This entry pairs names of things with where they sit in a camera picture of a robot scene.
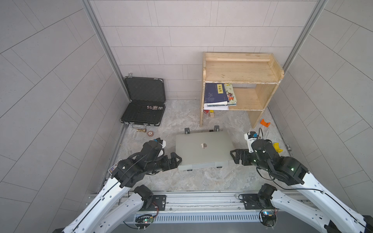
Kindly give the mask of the silver laptop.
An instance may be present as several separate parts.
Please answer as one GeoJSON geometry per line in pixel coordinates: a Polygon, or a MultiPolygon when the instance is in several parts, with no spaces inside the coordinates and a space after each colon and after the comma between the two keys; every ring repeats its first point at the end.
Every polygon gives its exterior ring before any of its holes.
{"type": "Polygon", "coordinates": [[[220,168],[233,160],[234,145],[226,131],[176,136],[176,154],[182,158],[179,170],[220,168]]]}

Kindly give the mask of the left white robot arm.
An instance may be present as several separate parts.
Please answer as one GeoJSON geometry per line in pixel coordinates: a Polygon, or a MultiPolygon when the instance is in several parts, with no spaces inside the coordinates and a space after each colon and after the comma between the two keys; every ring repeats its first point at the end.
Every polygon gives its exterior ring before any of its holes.
{"type": "Polygon", "coordinates": [[[172,170],[181,164],[182,158],[176,153],[168,157],[163,152],[138,152],[119,161],[93,202],[72,223],[54,232],[110,233],[143,206],[150,206],[153,193],[144,185],[137,187],[134,194],[119,206],[114,205],[145,175],[172,170]]]}

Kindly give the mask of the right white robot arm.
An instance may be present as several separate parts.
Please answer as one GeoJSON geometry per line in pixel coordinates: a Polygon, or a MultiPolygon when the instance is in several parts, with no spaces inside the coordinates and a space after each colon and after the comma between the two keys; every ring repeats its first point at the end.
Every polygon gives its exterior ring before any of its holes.
{"type": "Polygon", "coordinates": [[[293,200],[279,190],[280,185],[264,184],[257,194],[257,202],[265,209],[280,209],[311,225],[321,233],[371,233],[373,218],[351,210],[331,194],[309,170],[292,157],[280,156],[275,149],[244,149],[230,151],[236,164],[254,166],[266,171],[272,181],[288,185],[288,191],[298,191],[316,208],[293,200]]]}

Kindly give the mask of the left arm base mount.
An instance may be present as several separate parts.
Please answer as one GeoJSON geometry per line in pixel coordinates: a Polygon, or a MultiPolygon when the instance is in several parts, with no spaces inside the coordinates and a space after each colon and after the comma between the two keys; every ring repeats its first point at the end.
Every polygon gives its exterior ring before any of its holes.
{"type": "Polygon", "coordinates": [[[141,212],[145,211],[164,211],[166,206],[167,196],[166,195],[154,195],[151,201],[146,201],[143,207],[140,209],[141,212]]]}

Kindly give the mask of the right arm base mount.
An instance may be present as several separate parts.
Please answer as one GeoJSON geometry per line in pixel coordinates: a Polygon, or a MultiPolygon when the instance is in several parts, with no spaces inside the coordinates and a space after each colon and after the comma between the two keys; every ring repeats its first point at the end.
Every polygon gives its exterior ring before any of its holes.
{"type": "Polygon", "coordinates": [[[271,201],[261,199],[257,194],[239,194],[239,200],[244,204],[245,210],[273,209],[271,201]]]}

